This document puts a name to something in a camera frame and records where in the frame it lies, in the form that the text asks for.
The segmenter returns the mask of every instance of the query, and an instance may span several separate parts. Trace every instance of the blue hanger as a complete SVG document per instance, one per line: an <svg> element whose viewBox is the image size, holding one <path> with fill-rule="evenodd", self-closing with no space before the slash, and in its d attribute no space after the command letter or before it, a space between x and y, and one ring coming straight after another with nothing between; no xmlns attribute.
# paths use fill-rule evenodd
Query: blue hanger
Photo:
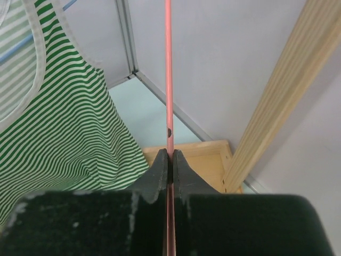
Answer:
<svg viewBox="0 0 341 256"><path fill-rule="evenodd" d="M72 6L77 0L71 0L69 3L67 3L63 10L67 10L70 6ZM19 49L21 49L24 45L26 45L28 42L33 40L33 35L28 35L26 38L24 38L21 42L19 42L17 45L15 45L13 48L11 48L8 52L5 52L2 56L0 56L0 65L4 63L7 59L9 59L12 55L15 54L15 52Z"/></svg>

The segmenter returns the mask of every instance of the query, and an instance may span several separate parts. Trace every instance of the wooden tray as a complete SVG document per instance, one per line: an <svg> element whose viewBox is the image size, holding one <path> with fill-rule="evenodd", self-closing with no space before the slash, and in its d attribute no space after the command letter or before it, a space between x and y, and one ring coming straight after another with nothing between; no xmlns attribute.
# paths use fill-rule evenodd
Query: wooden tray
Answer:
<svg viewBox="0 0 341 256"><path fill-rule="evenodd" d="M150 147L142 149L148 164L151 165L160 149L163 147ZM208 184L220 193L223 189L223 175L229 169L232 153L226 140L178 144L174 146L184 154L191 168ZM236 193L242 193L240 186Z"/></svg>

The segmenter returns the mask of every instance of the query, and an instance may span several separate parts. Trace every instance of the pink pole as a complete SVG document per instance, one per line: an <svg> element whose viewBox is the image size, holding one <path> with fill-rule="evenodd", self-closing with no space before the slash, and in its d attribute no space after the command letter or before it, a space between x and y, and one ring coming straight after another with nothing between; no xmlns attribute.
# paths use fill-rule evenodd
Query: pink pole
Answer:
<svg viewBox="0 0 341 256"><path fill-rule="evenodd" d="M173 71L172 71L172 6L166 0L166 108L167 108L167 153L173 160Z"/></svg>

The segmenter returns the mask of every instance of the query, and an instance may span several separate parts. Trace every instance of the white wall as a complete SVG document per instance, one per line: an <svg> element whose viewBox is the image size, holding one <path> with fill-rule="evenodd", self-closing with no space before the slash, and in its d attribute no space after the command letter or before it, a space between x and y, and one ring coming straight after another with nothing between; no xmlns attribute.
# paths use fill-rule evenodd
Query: white wall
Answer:
<svg viewBox="0 0 341 256"><path fill-rule="evenodd" d="M173 0L174 102L232 149L305 0ZM129 0L139 69L165 91L164 1ZM252 171L317 209L341 253L341 48Z"/></svg>
<svg viewBox="0 0 341 256"><path fill-rule="evenodd" d="M60 2L64 6L70 0ZM82 49L102 61L109 87L129 75L115 1L78 0L65 15Z"/></svg>

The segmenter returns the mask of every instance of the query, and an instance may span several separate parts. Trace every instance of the wooden plank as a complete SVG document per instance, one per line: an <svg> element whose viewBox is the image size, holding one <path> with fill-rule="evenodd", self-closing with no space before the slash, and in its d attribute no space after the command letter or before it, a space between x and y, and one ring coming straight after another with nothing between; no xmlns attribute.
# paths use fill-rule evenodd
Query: wooden plank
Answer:
<svg viewBox="0 0 341 256"><path fill-rule="evenodd" d="M224 176L235 191L336 48L341 1L307 0Z"/></svg>
<svg viewBox="0 0 341 256"><path fill-rule="evenodd" d="M157 152L165 147L144 148L143 153L151 165ZM224 193L222 179L228 170L232 158L229 143L226 140L179 144L174 146L184 154L191 168L208 184L220 193Z"/></svg>

